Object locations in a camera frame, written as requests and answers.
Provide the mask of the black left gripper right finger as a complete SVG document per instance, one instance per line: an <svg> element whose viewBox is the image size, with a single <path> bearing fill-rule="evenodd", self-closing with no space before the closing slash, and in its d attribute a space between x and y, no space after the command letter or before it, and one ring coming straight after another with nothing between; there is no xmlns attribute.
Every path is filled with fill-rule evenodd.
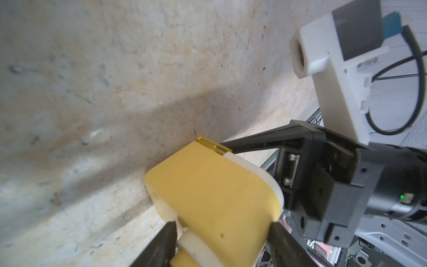
<svg viewBox="0 0 427 267"><path fill-rule="evenodd" d="M272 222L268 232L272 263L275 267L316 267L315 262L279 223Z"/></svg>

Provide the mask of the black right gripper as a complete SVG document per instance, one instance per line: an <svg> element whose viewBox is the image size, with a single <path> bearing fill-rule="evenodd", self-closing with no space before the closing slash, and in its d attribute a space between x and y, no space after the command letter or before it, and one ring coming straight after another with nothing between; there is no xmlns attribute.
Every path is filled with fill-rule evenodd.
<svg viewBox="0 0 427 267"><path fill-rule="evenodd" d="M344 248L351 246L385 166L378 150L298 120L224 146L236 154L278 149L273 177L299 235Z"/></svg>

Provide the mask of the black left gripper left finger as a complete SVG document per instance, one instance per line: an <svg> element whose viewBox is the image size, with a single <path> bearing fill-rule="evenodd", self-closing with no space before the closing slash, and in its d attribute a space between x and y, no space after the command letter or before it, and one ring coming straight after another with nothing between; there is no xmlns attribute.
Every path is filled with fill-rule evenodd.
<svg viewBox="0 0 427 267"><path fill-rule="evenodd" d="M170 261L176 255L176 244L177 225L175 221L169 221L134 260L131 267L170 267Z"/></svg>

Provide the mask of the yellow sharpener bottom row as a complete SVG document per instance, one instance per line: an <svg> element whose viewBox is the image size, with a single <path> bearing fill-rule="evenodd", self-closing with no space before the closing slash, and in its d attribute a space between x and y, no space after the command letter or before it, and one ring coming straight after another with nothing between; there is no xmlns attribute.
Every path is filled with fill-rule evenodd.
<svg viewBox="0 0 427 267"><path fill-rule="evenodd" d="M268 172L197 141L152 168L144 182L159 216L183 227L173 267L253 267L284 205Z"/></svg>

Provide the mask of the yellow transparent tray bottom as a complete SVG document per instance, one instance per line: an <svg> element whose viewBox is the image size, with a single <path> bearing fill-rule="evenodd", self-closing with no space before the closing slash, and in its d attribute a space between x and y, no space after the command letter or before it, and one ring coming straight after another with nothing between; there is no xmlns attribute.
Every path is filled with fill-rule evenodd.
<svg viewBox="0 0 427 267"><path fill-rule="evenodd" d="M198 143L200 143L201 145L207 147L208 149L211 149L214 152L220 154L221 156L224 156L228 152L232 153L231 149L229 149L229 148L227 148L221 144L218 144L217 142L214 142L208 138L200 137L196 141Z"/></svg>

